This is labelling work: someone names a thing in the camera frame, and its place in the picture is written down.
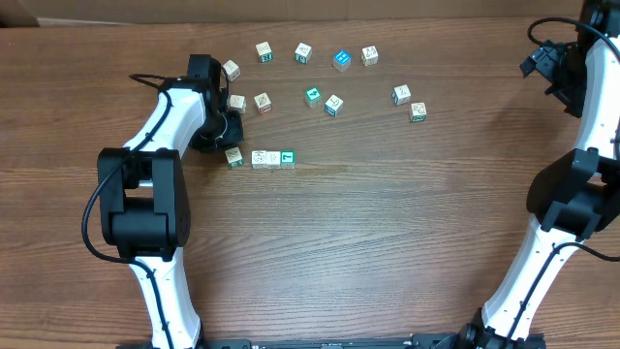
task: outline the wood grain surface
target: wood grain surface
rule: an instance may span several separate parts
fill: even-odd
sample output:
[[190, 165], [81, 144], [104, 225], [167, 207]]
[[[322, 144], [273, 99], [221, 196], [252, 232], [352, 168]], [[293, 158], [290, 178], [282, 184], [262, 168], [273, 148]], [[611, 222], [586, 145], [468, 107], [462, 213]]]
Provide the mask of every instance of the wood grain surface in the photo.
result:
[[[190, 53], [234, 60], [232, 93], [249, 161], [296, 151], [294, 171], [229, 170], [188, 151], [193, 212], [185, 269], [209, 338], [389, 337], [449, 332], [500, 285], [522, 242], [536, 173], [573, 147], [579, 120], [523, 79], [534, 18], [126, 26], [0, 31], [0, 347], [113, 348], [147, 341], [140, 288], [92, 257], [79, 222], [96, 159], [156, 105], [127, 76], [184, 75]], [[570, 27], [538, 32], [568, 40]], [[254, 45], [269, 41], [273, 62]], [[308, 66], [294, 61], [313, 47]], [[362, 67], [374, 45], [379, 64]], [[347, 49], [345, 73], [331, 66]], [[408, 84], [428, 118], [395, 107]], [[336, 117], [303, 101], [337, 94]], [[253, 97], [274, 110], [259, 115]], [[96, 207], [90, 232], [113, 254]], [[618, 224], [588, 244], [620, 251]], [[618, 266], [584, 253], [567, 263], [533, 331], [549, 348], [620, 346]]]

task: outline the black cable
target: black cable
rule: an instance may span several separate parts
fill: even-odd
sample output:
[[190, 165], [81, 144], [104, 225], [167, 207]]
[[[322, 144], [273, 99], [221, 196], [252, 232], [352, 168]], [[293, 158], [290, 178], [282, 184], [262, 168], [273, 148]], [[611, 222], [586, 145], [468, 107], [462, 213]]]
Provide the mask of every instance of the black cable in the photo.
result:
[[90, 242], [90, 239], [88, 238], [88, 217], [90, 216], [90, 212], [92, 211], [93, 206], [95, 205], [95, 202], [97, 201], [97, 198], [99, 198], [99, 196], [101, 195], [101, 192], [104, 190], [104, 188], [110, 181], [111, 177], [123, 167], [123, 165], [127, 162], [127, 160], [129, 160], [132, 156], [136, 155], [136, 153], [138, 153], [145, 145], [147, 145], [149, 142], [152, 141], [153, 136], [162, 126], [164, 121], [166, 121], [166, 118], [168, 117], [168, 114], [170, 113], [171, 108], [172, 108], [172, 98], [170, 94], [168, 93], [168, 91], [162, 89], [156, 83], [145, 80], [145, 79], [166, 79], [165, 77], [153, 76], [153, 75], [147, 75], [147, 74], [132, 74], [129, 76], [129, 78], [137, 82], [143, 83], [145, 85], [154, 87], [159, 92], [163, 93], [164, 96], [166, 96], [166, 99], [168, 101], [166, 103], [166, 109], [164, 110], [164, 113], [159, 118], [155, 126], [153, 126], [151, 131], [146, 133], [144, 140], [140, 142], [138, 145], [136, 145], [136, 147], [134, 147], [129, 153], [127, 153], [127, 155], [125, 155], [125, 157], [123, 157], [123, 159], [114, 168], [112, 168], [109, 171], [109, 173], [106, 175], [106, 177], [104, 177], [104, 179], [99, 183], [99, 185], [97, 185], [97, 188], [95, 189], [93, 194], [90, 196], [90, 199], [88, 200], [88, 204], [86, 205], [86, 208], [84, 209], [84, 214], [81, 216], [81, 237], [82, 237], [82, 240], [84, 241], [84, 244], [86, 245], [86, 248], [88, 249], [88, 251], [90, 251], [90, 253], [93, 254], [93, 256], [99, 259], [102, 259], [104, 261], [108, 261], [108, 262], [127, 264], [127, 265], [131, 264], [131, 265], [140, 267], [141, 269], [144, 270], [144, 272], [146, 272], [146, 277], [151, 281], [151, 285], [153, 287], [153, 294], [155, 296], [155, 302], [157, 304], [157, 312], [159, 313], [159, 317], [162, 321], [162, 329], [164, 330], [164, 333], [166, 334], [166, 339], [168, 341], [169, 348], [173, 349], [172, 336], [171, 336], [170, 329], [168, 328], [168, 322], [166, 321], [166, 317], [164, 315], [164, 308], [162, 307], [162, 298], [159, 293], [159, 288], [157, 287], [157, 281], [155, 280], [155, 273], [146, 264], [140, 261], [137, 261], [136, 259], [130, 260], [130, 259], [119, 258], [119, 257], [111, 257], [111, 256], [107, 256], [99, 252], [93, 246], [93, 244]]
[[512, 322], [512, 326], [511, 326], [511, 330], [508, 333], [508, 336], [506, 336], [506, 340], [504, 342], [504, 348], [508, 347], [508, 342], [511, 340], [512, 336], [514, 335], [514, 332], [516, 331], [516, 327], [519, 324], [519, 320], [521, 320], [521, 316], [523, 316], [523, 312], [525, 311], [525, 309], [527, 308], [528, 303], [530, 302], [530, 299], [532, 298], [532, 295], [534, 295], [534, 291], [536, 291], [536, 287], [539, 285], [539, 283], [541, 282], [541, 279], [543, 279], [544, 276], [544, 272], [547, 270], [547, 268], [549, 268], [549, 265], [551, 264], [551, 261], [553, 260], [553, 257], [555, 257], [557, 254], [560, 253], [560, 250], [562, 250], [564, 247], [577, 247], [580, 248], [586, 252], [588, 252], [589, 254], [602, 259], [604, 261], [607, 262], [620, 262], [620, 256], [618, 257], [609, 257], [601, 252], [598, 252], [588, 246], [584, 246], [581, 243], [578, 242], [565, 242], [562, 243], [558, 246], [556, 246], [555, 248], [553, 248], [553, 251], [551, 251], [551, 253], [549, 254], [549, 257], [547, 257], [546, 261], [544, 261], [544, 264], [542, 265], [541, 271], [539, 271], [539, 274], [536, 276], [536, 278], [534, 279], [534, 283], [532, 283], [532, 286], [530, 287], [530, 290], [527, 292], [527, 295], [525, 296], [525, 299], [523, 300], [523, 302], [521, 303], [521, 306], [519, 307], [519, 312], [516, 314], [516, 317], [514, 318], [514, 322]]
[[[535, 22], [530, 24], [529, 28], [527, 28], [527, 37], [530, 39], [530, 41], [532, 41], [532, 43], [538, 46], [542, 46], [542, 47], [548, 45], [536, 39], [534, 35], [532, 34], [532, 30], [534, 30], [534, 28], [539, 26], [540, 24], [549, 23], [549, 22], [560, 22], [560, 23], [572, 24], [576, 26], [577, 28], [583, 29], [587, 32], [590, 32], [591, 34], [594, 34], [596, 37], [603, 40], [609, 46], [609, 48], [611, 48], [611, 50], [613, 51], [613, 54], [615, 54], [616, 58], [620, 62], [620, 50], [618, 50], [616, 45], [605, 34], [597, 30], [595, 27], [582, 23], [575, 19], [564, 18], [564, 17], [547, 17], [547, 18], [536, 20]], [[567, 44], [556, 44], [556, 45], [557, 46], [571, 46], [571, 45], [577, 45], [577, 42], [571, 42]]]

